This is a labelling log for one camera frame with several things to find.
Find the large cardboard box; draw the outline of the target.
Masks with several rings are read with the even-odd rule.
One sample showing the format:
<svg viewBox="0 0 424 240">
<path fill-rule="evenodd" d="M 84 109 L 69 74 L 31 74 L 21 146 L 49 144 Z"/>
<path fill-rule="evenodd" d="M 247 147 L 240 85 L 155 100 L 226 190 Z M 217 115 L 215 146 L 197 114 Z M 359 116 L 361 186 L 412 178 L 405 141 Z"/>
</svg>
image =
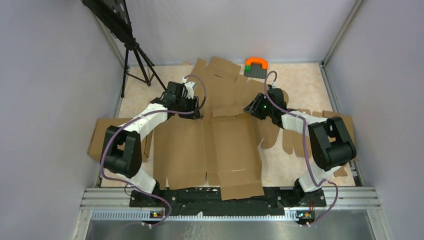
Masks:
<svg viewBox="0 0 424 240">
<path fill-rule="evenodd" d="M 261 142 L 256 120 L 235 108 L 174 116 L 154 130 L 153 177 L 161 189 L 220 187 L 224 201 L 263 196 Z"/>
</svg>

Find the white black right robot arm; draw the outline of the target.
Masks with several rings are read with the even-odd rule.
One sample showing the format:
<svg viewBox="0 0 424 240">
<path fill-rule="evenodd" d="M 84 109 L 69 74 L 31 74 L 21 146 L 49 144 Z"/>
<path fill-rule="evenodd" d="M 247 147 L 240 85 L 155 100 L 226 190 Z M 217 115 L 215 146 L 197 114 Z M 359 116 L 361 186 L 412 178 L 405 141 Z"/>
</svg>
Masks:
<svg viewBox="0 0 424 240">
<path fill-rule="evenodd" d="M 316 117 L 287 108 L 280 88 L 268 86 L 244 112 L 259 120 L 270 118 L 279 128 L 301 134 L 303 142 L 309 140 L 313 162 L 308 162 L 307 171 L 296 179 L 288 202 L 291 206 L 307 206 L 318 195 L 324 181 L 357 156 L 356 146 L 341 117 Z"/>
</svg>

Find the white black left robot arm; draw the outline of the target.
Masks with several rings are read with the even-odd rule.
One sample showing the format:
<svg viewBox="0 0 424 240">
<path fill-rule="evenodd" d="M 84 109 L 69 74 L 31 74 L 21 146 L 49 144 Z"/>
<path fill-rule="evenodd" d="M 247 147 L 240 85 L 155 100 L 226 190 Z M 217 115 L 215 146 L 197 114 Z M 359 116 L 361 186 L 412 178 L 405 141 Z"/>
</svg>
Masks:
<svg viewBox="0 0 424 240">
<path fill-rule="evenodd" d="M 156 180 L 142 169 L 142 140 L 157 126 L 174 115 L 199 119 L 198 96 L 195 82 L 170 81 L 161 96 L 154 98 L 141 113 L 119 126 L 111 125 L 105 131 L 100 163 L 103 169 L 119 176 L 119 181 L 142 191 L 141 200 L 149 207 L 160 202 L 155 190 Z"/>
</svg>

